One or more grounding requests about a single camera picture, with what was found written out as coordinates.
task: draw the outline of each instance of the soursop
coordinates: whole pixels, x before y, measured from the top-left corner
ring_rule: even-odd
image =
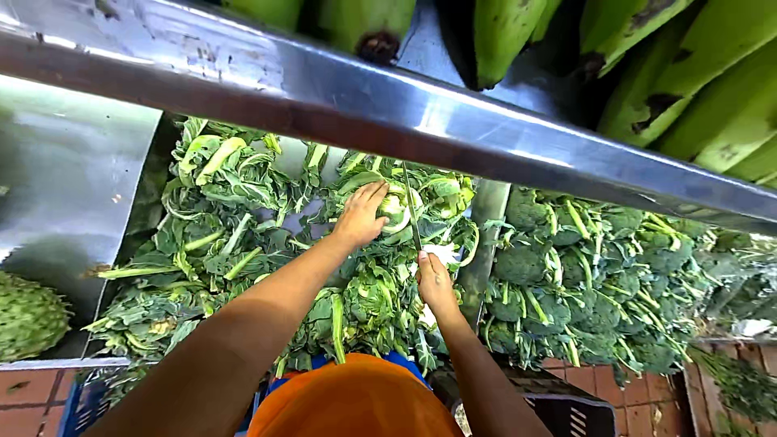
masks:
[[[52,288],[0,271],[0,362],[34,357],[70,327],[67,305]]]

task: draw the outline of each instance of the person's left hand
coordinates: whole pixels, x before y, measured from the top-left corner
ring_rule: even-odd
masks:
[[[388,217],[375,218],[383,198],[389,192],[384,180],[364,185],[345,202],[345,209],[335,223],[332,235],[353,247],[370,243],[389,222]]]

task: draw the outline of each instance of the metal display tray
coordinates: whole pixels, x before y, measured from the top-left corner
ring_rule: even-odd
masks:
[[[459,75],[469,51],[456,32],[467,15],[456,12],[471,0],[419,0],[398,68],[204,3],[0,0],[0,72],[777,235],[777,193],[580,127],[601,113],[601,102],[589,102],[606,98],[606,89],[587,94],[572,75],[545,68],[545,58],[575,59],[581,3],[564,2],[552,23],[549,35],[565,44],[530,47],[488,93],[468,91]]]

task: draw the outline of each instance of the stainless steel counter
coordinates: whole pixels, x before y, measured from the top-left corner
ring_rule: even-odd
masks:
[[[74,313],[42,359],[84,354],[79,328],[94,320],[105,285],[86,273],[116,258],[160,115],[0,76],[2,269],[54,287]]]
[[[0,0],[0,72],[777,235],[774,192],[559,122],[577,121],[568,80],[523,69],[485,95],[463,89],[435,13],[420,2],[399,66],[441,81],[183,0]]]

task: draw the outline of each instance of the crate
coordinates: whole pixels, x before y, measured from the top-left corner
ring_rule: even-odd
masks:
[[[105,395],[108,392],[111,376],[119,372],[121,369],[95,369],[76,376],[70,387],[68,400],[64,404],[57,437],[78,437],[110,409],[110,402],[105,399]],[[265,381],[254,394],[253,402],[249,405],[235,437],[243,437],[248,431],[248,425],[263,399],[262,394],[266,388]]]
[[[615,437],[615,409],[608,402],[545,370],[522,370],[497,362],[554,437]],[[455,415],[462,399],[453,370],[438,369],[428,381],[437,398]]]

